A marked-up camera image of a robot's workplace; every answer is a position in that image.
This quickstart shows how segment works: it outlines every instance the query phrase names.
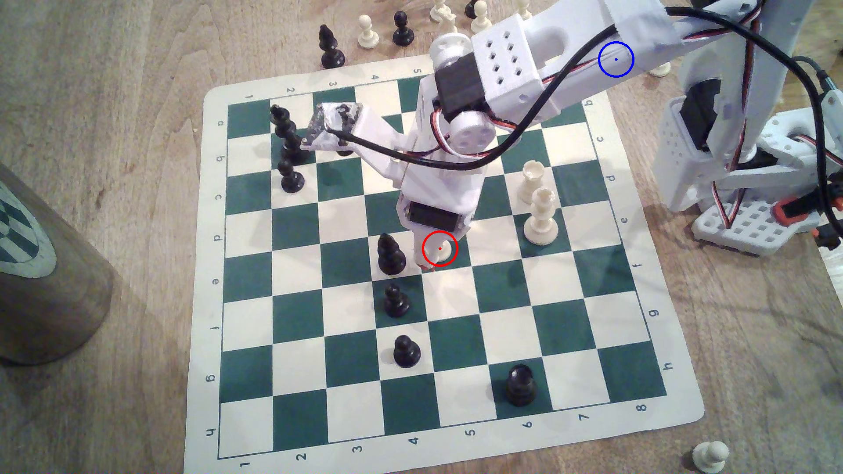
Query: black chess piece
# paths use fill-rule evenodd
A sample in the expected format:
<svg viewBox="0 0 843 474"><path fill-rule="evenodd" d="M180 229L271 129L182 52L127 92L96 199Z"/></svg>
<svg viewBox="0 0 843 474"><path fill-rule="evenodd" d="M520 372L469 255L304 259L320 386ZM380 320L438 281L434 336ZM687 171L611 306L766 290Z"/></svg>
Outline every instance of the black chess piece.
<svg viewBox="0 0 843 474"><path fill-rule="evenodd" d="M407 13L398 10L393 19L398 29L392 34L392 42L401 47L409 46L416 38L416 34L407 27Z"/></svg>
<svg viewBox="0 0 843 474"><path fill-rule="evenodd" d="M526 365L518 364L509 370L507 400L516 407L524 407L535 400L533 371Z"/></svg>
<svg viewBox="0 0 843 474"><path fill-rule="evenodd" d="M407 298L406 294L401 292L395 283L391 283L386 287L384 296L386 296L386 300L384 300L384 311L386 311L386 315L390 318L400 318L410 310L410 299Z"/></svg>
<svg viewBox="0 0 843 474"><path fill-rule="evenodd" d="M418 364L419 359L422 358L422 350L418 344L402 334L395 338L395 350L392 351L392 358L400 367L408 369Z"/></svg>
<svg viewBox="0 0 843 474"><path fill-rule="evenodd" d="M397 275L404 270L407 259L392 235L381 234L378 238L378 267L387 275Z"/></svg>
<svg viewBox="0 0 843 474"><path fill-rule="evenodd" d="M282 159L278 162L278 172L281 173L281 189L284 192L293 194L304 187L304 176L293 169L289 159Z"/></svg>
<svg viewBox="0 0 843 474"><path fill-rule="evenodd" d="M326 24L319 27L319 49L325 52L322 54L322 67L325 69L333 69L346 64L346 55L336 49L334 32Z"/></svg>

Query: red circle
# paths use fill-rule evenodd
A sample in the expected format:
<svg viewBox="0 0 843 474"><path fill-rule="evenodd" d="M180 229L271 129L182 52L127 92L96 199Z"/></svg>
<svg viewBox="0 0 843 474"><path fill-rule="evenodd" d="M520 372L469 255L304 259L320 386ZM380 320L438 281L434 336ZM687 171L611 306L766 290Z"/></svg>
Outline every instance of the red circle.
<svg viewBox="0 0 843 474"><path fill-rule="evenodd" d="M427 255L425 255L425 253L424 253L424 245L427 243L427 239L430 239L431 235L439 234L439 233L446 234L448 237L451 238L451 240L454 241L454 254L451 256L451 260L448 260L445 263L441 263L441 264L440 263L433 263L432 261L430 261L429 258L427 258ZM454 238L454 235L451 234L450 232L448 232L447 230L434 230L433 232L428 234L427 237L425 237L424 240L421 242L421 256L424 257L424 259L427 263L433 265L434 267L447 267L448 265L454 263L454 259L457 258L457 252L458 251L459 251L459 244L457 243L456 238Z"/></svg>

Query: white chess piece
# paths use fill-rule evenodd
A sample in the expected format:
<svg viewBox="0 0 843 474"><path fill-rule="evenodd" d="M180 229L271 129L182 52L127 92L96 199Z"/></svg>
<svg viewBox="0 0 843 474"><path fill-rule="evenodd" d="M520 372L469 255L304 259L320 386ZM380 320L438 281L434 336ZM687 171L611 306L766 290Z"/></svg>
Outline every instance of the white chess piece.
<svg viewBox="0 0 843 474"><path fill-rule="evenodd" d="M722 471L728 457L729 448L722 441L699 443L691 456L694 466L705 474L717 474Z"/></svg>
<svg viewBox="0 0 843 474"><path fill-rule="evenodd" d="M528 203L533 203L533 192L541 187L541 179L545 175L545 167L538 161L531 159L524 163L521 169L524 174L524 182L518 187L518 197Z"/></svg>
<svg viewBox="0 0 843 474"><path fill-rule="evenodd" d="M451 8L445 4L445 0L435 0L433 8L430 9L430 19L437 23L442 21L442 15L439 13L439 10L445 10L451 13Z"/></svg>
<svg viewBox="0 0 843 474"><path fill-rule="evenodd" d="M553 219L559 198L550 188L541 187L533 192L530 217L524 223L524 237L536 245L548 245L559 234L559 224Z"/></svg>
<svg viewBox="0 0 843 474"><path fill-rule="evenodd" d="M489 6L483 0L478 0L475 3L475 15L477 15L477 18L471 20L471 31L480 33L483 30L489 29L491 27L491 21L489 21L488 14Z"/></svg>
<svg viewBox="0 0 843 474"><path fill-rule="evenodd" d="M521 15L521 19L533 18L533 14L527 11L527 7L529 7L529 0L516 0L515 3L518 4L518 11L515 13Z"/></svg>
<svg viewBox="0 0 843 474"><path fill-rule="evenodd" d="M368 50L377 46L380 42L380 36L372 30L372 19L368 15L360 15L357 23L360 24L360 29L363 30L357 37L357 43Z"/></svg>

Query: wooden table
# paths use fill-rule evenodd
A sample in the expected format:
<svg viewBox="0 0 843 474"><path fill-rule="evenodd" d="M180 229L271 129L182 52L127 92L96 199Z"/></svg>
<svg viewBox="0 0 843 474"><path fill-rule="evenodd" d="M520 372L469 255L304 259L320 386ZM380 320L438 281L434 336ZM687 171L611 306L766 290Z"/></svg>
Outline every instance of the wooden table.
<svg viewBox="0 0 843 474"><path fill-rule="evenodd" d="M452 8L462 5L449 0ZM835 60L843 13L819 0L799 52ZM348 63L426 54L428 0L0 4L0 161L114 265L94 338L43 367L0 367L0 471L180 471L202 99L227 83L319 69L319 24ZM491 17L512 12L494 0ZM533 2L538 12L551 0ZM416 41L382 37L403 8ZM468 20L458 15L459 26ZM835 73L843 79L840 59ZM694 212L659 204L649 163L675 74L609 92L706 403L698 423L419 472L683 471L722 439L726 471L843 470L843 318L810 238L760 259L694 242ZM786 108L802 106L786 88Z"/></svg>

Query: chessboard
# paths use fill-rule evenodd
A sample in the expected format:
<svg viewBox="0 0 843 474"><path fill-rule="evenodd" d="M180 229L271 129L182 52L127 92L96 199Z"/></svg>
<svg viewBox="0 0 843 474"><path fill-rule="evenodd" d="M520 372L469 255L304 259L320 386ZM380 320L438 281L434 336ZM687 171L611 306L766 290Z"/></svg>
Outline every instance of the chessboard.
<svg viewBox="0 0 843 474"><path fill-rule="evenodd" d="M269 109L303 135L320 102L415 120L428 57L216 88L204 104L186 472L388 472L698 420L701 394L620 141L597 94L531 127L488 165L446 267L412 263L399 194L356 154L311 152L285 193ZM505 132L497 137L501 142ZM559 235L530 244L527 160L557 191ZM389 277L382 233L407 254ZM394 319L384 288L411 301ZM407 335L421 360L399 367ZM535 400L507 401L515 364Z"/></svg>

